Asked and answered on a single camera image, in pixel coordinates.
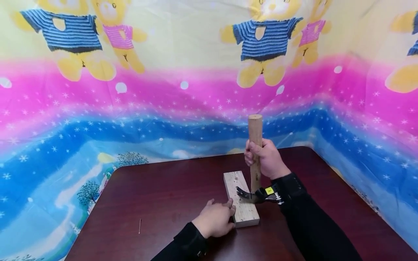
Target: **wooden block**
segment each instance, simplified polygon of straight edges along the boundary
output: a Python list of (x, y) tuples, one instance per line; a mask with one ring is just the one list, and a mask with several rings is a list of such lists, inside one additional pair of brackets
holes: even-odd
[(242, 201), (237, 195), (237, 187), (240, 187), (247, 192), (249, 191), (242, 172), (235, 171), (224, 173), (224, 182), (228, 197), (234, 200), (233, 205), (237, 208), (234, 215), (235, 227), (243, 228), (258, 225), (260, 217), (255, 205)]

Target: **yellow teddy bear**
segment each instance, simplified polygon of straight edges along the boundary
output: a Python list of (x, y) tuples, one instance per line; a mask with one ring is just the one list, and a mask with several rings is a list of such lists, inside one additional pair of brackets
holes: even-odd
[(147, 34), (138, 28), (123, 24), (131, 0), (91, 0), (91, 2), (99, 20), (97, 26), (99, 34), (112, 45), (119, 62), (125, 69), (132, 67), (137, 73), (143, 73), (145, 68), (134, 50), (132, 40), (143, 42), (147, 40)]
[(308, 25), (302, 30), (292, 43), (293, 46), (299, 44), (296, 51), (295, 59), (292, 67), (299, 66), (303, 59), (307, 64), (312, 64), (318, 59), (318, 39), (321, 33), (327, 34), (331, 30), (331, 22), (322, 20), (322, 17), (327, 12), (332, 0), (315, 0), (308, 19)]
[(12, 14), (12, 20), (25, 31), (42, 31), (46, 44), (62, 75), (70, 81), (81, 78), (82, 68), (101, 81), (116, 75), (97, 37), (95, 16), (89, 15), (85, 0), (36, 0), (38, 9)]
[[(395, 17), (390, 27), (398, 33), (418, 33), (418, 11), (412, 11)], [(418, 40), (409, 49), (402, 66), (392, 72), (385, 85), (388, 89), (408, 93), (418, 88)]]
[(261, 73), (265, 84), (276, 86), (285, 74), (288, 40), (306, 25), (303, 18), (294, 17), (302, 0), (249, 1), (251, 20), (221, 29), (221, 40), (242, 43), (240, 87), (252, 87)]

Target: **pink shirt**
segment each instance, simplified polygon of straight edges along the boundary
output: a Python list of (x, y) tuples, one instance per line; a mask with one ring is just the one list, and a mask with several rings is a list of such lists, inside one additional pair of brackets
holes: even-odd
[(117, 25), (117, 26), (105, 26), (103, 25), (103, 30), (109, 38), (110, 44), (114, 48), (118, 49), (132, 49), (132, 34), (133, 28), (128, 25)]
[(299, 47), (317, 41), (319, 39), (319, 34), (324, 28), (325, 22), (325, 20), (319, 20), (308, 24), (305, 29), (302, 30), (302, 40)]

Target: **left hand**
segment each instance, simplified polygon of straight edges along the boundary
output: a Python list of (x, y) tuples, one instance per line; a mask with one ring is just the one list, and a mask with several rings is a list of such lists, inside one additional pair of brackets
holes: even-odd
[(214, 201), (209, 200), (200, 215), (192, 221), (204, 238), (224, 236), (235, 227), (234, 223), (228, 222), (236, 210), (232, 199), (224, 204), (213, 204)]

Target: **yellow tag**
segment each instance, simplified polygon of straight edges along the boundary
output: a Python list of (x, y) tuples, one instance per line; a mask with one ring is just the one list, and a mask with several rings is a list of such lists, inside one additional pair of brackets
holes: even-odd
[(271, 195), (271, 194), (274, 193), (274, 190), (271, 187), (266, 188), (265, 191), (266, 191), (267, 195)]

